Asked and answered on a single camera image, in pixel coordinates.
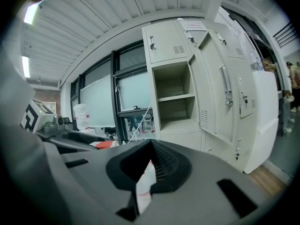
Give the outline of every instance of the wooden floor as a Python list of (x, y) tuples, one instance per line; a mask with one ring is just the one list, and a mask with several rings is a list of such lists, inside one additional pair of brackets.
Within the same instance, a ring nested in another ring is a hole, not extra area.
[(253, 172), (247, 174), (247, 176), (256, 185), (262, 187), (270, 196), (274, 196), (286, 188), (286, 185), (264, 166), (256, 168)]

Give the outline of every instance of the corrugated ceiling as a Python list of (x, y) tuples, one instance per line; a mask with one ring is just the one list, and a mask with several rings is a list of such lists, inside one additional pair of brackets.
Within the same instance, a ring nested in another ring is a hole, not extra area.
[(21, 51), (30, 58), (30, 79), (58, 82), (89, 45), (121, 23), (164, 9), (201, 9), (202, 1), (43, 1), (33, 24), (24, 24)]

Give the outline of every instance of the white paper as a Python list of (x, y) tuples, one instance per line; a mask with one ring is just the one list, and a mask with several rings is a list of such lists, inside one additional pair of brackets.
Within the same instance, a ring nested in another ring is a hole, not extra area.
[(201, 21), (181, 21), (185, 31), (207, 31)]

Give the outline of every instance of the plastic bag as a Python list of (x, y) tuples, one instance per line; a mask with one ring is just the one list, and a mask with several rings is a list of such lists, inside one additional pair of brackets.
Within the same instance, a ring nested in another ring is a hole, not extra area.
[(77, 128), (85, 130), (90, 127), (90, 113), (86, 104), (77, 104), (73, 107), (76, 117)]
[(155, 168), (150, 160), (144, 174), (136, 184), (136, 200), (139, 213), (142, 214), (151, 202), (150, 187), (156, 183)]

